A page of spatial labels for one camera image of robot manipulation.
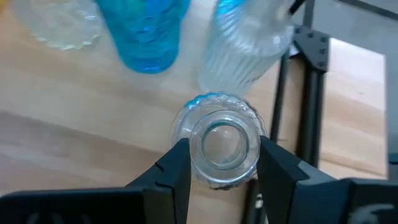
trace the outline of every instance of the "blue bottle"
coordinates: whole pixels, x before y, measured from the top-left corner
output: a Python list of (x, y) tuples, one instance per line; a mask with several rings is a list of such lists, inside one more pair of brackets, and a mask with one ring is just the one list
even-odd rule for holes
[(168, 69), (178, 54), (181, 0), (96, 0), (122, 61), (142, 73)]

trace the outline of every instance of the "wood grain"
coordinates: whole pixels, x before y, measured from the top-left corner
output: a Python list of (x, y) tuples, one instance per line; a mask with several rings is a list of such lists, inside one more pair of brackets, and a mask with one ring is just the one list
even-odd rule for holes
[[(61, 51), (29, 35), (9, 5), (0, 13), (0, 194), (22, 189), (123, 186), (170, 149), (170, 125), (201, 91), (201, 62), (213, 0), (193, 0), (177, 61), (143, 75), (119, 60), (108, 32), (94, 46)], [(320, 168), (330, 175), (386, 178), (384, 56), (332, 39)], [(278, 64), (244, 97), (266, 128)], [(289, 63), (279, 144), (294, 152), (303, 65)], [(192, 184), (189, 223), (238, 223), (242, 186)]]

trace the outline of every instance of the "table surface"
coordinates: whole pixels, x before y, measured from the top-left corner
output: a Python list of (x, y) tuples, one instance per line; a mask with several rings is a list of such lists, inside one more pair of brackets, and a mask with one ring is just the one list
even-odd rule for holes
[[(213, 0), (194, 0), (177, 61), (142, 75), (118, 59), (106, 30), (94, 46), (51, 49), (9, 7), (0, 13), (0, 194), (22, 189), (123, 186), (170, 149), (170, 125), (200, 90), (200, 64)], [(320, 168), (342, 177), (386, 178), (383, 55), (330, 41)], [(244, 97), (266, 128), (278, 64)], [(279, 144), (294, 152), (303, 65), (289, 63)], [(192, 184), (188, 223), (238, 223), (245, 186)]]

